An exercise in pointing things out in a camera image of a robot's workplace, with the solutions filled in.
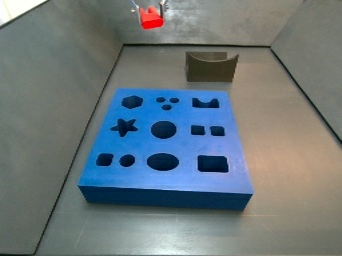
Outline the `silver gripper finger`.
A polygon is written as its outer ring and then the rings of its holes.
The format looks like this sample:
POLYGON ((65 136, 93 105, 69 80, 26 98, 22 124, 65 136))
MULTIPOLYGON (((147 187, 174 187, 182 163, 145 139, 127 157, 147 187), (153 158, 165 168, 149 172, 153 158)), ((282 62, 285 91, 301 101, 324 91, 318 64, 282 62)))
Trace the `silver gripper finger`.
POLYGON ((133 5, 133 7, 131 7, 131 12, 133 12, 134 14, 138 14, 139 9, 141 9, 141 6, 137 4, 135 0, 130 0, 130 1, 131 1, 131 5, 133 5))
POLYGON ((169 8, 169 0, 162 0, 159 2, 161 14, 163 14, 167 11, 167 8, 169 8))

